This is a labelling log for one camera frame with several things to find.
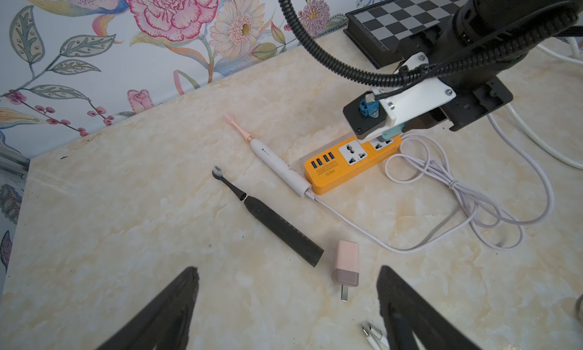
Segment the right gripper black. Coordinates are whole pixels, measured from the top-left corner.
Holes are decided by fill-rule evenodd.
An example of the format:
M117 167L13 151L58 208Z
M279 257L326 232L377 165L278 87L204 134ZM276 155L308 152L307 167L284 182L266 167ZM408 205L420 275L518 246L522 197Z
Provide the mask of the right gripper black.
M445 120L452 122L451 131L459 131L512 101L513 94L494 77L471 92L462 92L445 105L406 122L402 132L430 129Z

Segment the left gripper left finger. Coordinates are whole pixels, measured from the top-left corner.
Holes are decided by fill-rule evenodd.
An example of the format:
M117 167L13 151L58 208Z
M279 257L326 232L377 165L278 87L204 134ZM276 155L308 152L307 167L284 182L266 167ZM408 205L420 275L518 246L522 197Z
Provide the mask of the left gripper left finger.
M185 349L199 290L197 268L185 268L100 349Z

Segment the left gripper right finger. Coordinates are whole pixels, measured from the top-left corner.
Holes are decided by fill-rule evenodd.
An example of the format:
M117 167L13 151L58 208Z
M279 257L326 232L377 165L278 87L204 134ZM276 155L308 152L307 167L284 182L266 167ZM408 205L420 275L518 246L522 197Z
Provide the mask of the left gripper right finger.
M391 349L479 348L389 266L380 269L377 293Z

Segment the pink charger adapter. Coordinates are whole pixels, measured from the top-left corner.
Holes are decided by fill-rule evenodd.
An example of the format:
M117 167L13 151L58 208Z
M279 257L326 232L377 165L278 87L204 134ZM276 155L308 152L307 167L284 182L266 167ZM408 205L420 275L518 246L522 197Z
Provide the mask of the pink charger adapter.
M341 300L347 302L349 289L358 287L360 280L358 243L338 241L332 279L341 288Z

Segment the teal usb charger adapter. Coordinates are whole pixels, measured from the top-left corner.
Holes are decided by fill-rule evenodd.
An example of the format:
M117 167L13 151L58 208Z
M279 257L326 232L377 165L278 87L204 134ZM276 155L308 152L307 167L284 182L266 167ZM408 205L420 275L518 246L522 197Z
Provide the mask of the teal usb charger adapter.
M404 124L400 124L388 130L385 130L379 137L379 140L383 141L392 140L393 137L399 136L402 133L404 126L405 126Z

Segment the black electric toothbrush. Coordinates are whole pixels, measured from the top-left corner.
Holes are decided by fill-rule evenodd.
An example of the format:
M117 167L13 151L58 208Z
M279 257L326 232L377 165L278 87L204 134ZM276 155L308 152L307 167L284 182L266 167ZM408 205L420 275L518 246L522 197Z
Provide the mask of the black electric toothbrush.
M323 248L309 239L308 236L299 231L294 225L284 219L275 210L267 206L263 201L246 194L244 191L234 186L223 175L222 169L214 166L212 175L221 181L233 192L233 194L243 202L247 211L284 244L289 246L297 255L304 259L312 267L317 266L323 256Z

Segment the white pink electric toothbrush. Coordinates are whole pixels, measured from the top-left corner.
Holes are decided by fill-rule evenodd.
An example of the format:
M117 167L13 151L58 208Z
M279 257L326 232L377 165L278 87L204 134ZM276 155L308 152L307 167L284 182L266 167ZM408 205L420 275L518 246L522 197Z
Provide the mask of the white pink electric toothbrush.
M311 184L306 178L296 172L285 160L269 148L264 142L241 128L230 114L225 113L226 121L232 125L241 136L249 143L254 153L273 172L275 172L299 197L305 197L311 190Z

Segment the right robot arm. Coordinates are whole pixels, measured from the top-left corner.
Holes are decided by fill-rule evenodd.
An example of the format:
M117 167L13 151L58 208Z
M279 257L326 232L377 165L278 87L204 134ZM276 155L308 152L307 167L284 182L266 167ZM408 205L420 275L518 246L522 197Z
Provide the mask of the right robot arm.
M559 35L578 20L582 0L467 0L444 27L413 35L427 47L430 64L397 74L377 74L354 68L322 49L302 26L291 0L278 0L292 32L308 53L324 67L350 81L387 87L387 97L398 96L426 79L437 78L457 96L431 109L404 131L429 129L445 120L458 131L511 102L512 94L497 75L522 61L539 43Z

